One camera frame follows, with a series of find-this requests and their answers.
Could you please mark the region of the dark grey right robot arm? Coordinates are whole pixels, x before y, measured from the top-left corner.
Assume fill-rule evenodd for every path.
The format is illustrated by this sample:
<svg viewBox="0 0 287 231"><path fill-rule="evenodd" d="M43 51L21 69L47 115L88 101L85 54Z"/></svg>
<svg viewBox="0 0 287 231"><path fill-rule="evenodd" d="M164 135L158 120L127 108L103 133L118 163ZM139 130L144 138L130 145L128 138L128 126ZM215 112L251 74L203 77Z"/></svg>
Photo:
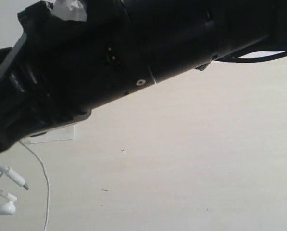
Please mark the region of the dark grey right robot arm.
<svg viewBox="0 0 287 231"><path fill-rule="evenodd" d="M212 61L287 56L287 0L41 0L0 49L0 153Z"/></svg>

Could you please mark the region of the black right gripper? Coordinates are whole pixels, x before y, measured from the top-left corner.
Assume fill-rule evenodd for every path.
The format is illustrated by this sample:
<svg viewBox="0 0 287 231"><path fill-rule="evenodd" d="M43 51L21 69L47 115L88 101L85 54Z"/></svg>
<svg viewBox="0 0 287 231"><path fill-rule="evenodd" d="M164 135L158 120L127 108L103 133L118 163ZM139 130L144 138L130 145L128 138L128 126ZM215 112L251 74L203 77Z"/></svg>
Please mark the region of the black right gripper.
<svg viewBox="0 0 287 231"><path fill-rule="evenodd" d="M0 153L20 139L89 118L94 108L155 84L120 0L85 0L84 22L39 1L0 49Z"/></svg>

